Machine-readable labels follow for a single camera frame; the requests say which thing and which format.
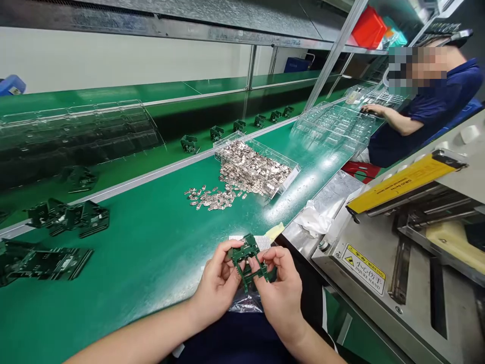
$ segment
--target yellow warning sticker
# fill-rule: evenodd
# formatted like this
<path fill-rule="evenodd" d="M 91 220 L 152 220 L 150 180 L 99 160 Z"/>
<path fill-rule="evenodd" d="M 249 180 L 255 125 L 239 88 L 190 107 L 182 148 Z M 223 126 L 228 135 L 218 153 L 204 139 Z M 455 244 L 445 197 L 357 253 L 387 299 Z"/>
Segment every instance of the yellow warning sticker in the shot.
<path fill-rule="evenodd" d="M 380 295 L 384 294 L 385 273 L 374 263 L 359 253 L 352 245 L 347 245 L 343 261 L 370 287 Z"/>
<path fill-rule="evenodd" d="M 347 257 L 345 258 L 347 262 L 349 262 L 351 265 L 354 265 L 354 259 L 352 257 Z"/>
<path fill-rule="evenodd" d="M 432 154 L 428 154 L 391 178 L 357 196 L 347 206 L 356 213 L 361 213 L 455 170 L 452 166 L 433 159 Z"/>

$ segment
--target red stool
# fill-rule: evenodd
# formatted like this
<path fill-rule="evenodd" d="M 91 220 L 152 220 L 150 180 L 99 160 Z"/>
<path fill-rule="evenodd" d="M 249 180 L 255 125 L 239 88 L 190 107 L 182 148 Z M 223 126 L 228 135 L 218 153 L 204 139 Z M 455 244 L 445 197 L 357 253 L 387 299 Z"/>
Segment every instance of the red stool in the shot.
<path fill-rule="evenodd" d="M 355 178 L 356 172 L 362 172 L 366 175 L 362 181 L 365 184 L 371 182 L 379 173 L 380 167 L 377 167 L 370 163 L 363 162 L 347 162 L 343 167 L 342 171 L 347 172 L 352 177 Z"/>

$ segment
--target person's hand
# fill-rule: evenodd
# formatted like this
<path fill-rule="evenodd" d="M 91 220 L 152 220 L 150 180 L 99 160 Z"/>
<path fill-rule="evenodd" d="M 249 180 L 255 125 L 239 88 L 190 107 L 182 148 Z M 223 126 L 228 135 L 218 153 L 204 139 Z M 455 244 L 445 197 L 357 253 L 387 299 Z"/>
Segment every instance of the person's hand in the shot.
<path fill-rule="evenodd" d="M 392 109 L 388 108 L 386 106 L 382 106 L 382 105 L 369 104 L 369 105 L 363 106 L 360 111 L 363 112 L 363 113 L 371 113 L 372 112 L 379 117 L 383 117 L 384 114 L 386 113 L 386 111 L 388 111 L 388 110 L 392 110 Z"/>
<path fill-rule="evenodd" d="M 219 244 L 212 259 L 207 261 L 199 286 L 189 300 L 200 330 L 219 320 L 230 308 L 241 276 L 227 256 L 227 251 L 240 248 L 243 244 L 240 240 L 225 241 Z M 245 262 L 239 266 L 244 270 Z"/>
<path fill-rule="evenodd" d="M 249 259 L 252 272 L 259 269 L 258 259 L 265 262 L 268 271 L 277 267 L 277 279 L 267 282 L 264 277 L 254 277 L 254 283 L 261 296 L 264 313 L 283 343 L 295 342 L 303 337 L 307 327 L 301 310 L 302 280 L 295 268 L 288 249 L 271 247 L 257 257 Z"/>

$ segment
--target person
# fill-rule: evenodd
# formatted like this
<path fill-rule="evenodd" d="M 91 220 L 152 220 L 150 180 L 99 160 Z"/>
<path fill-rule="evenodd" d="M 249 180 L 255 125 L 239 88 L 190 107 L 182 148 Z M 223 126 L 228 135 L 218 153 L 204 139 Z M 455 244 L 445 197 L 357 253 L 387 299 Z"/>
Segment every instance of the person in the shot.
<path fill-rule="evenodd" d="M 386 124 L 352 161 L 387 168 L 418 150 L 470 102 L 483 75 L 475 58 L 467 61 L 452 42 L 443 46 L 449 39 L 434 37 L 416 48 L 419 62 L 406 65 L 406 75 L 416 81 L 418 94 L 401 112 L 376 104 L 362 108 L 383 117 Z M 440 80 L 445 73 L 446 79 Z"/>
<path fill-rule="evenodd" d="M 184 343 L 177 363 L 345 364 L 304 320 L 302 281 L 285 248 L 271 247 L 249 259 L 252 272 L 259 269 L 256 259 L 265 262 L 268 271 L 277 268 L 274 283 L 254 277 L 264 315 L 227 312 L 241 282 L 227 251 L 242 244 L 229 240 L 217 247 L 192 298 L 107 335 L 66 363 L 159 363 Z"/>

